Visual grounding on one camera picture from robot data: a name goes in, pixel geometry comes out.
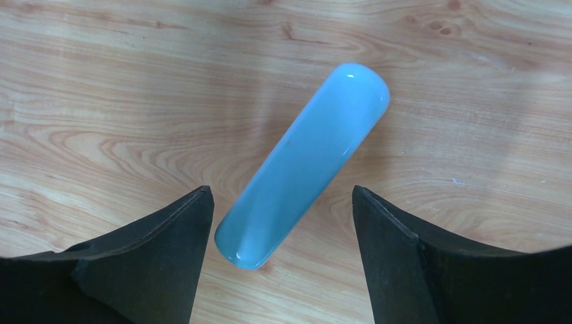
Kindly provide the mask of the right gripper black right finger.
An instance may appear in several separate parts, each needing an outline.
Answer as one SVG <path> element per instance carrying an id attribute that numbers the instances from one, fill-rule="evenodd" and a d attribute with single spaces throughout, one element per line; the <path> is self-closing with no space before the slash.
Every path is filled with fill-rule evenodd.
<path id="1" fill-rule="evenodd" d="M 465 238 L 371 190 L 353 222 L 376 323 L 570 323 L 571 247 L 524 253 Z"/>

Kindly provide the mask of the light blue small stapler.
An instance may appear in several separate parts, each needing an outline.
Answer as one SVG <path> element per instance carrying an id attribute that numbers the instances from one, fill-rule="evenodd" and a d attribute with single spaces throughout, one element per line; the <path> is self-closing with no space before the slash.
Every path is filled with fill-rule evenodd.
<path id="1" fill-rule="evenodd" d="M 314 93 L 218 225 L 220 254 L 241 269 L 263 266 L 389 107 L 382 77 L 338 65 Z"/>

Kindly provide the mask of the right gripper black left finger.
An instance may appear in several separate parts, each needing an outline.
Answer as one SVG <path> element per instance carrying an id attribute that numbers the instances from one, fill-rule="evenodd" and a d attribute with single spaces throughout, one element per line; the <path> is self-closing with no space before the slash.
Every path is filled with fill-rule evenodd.
<path id="1" fill-rule="evenodd" d="M 188 323 L 212 224 L 201 186 L 112 232 L 1 259 L 2 323 Z"/>

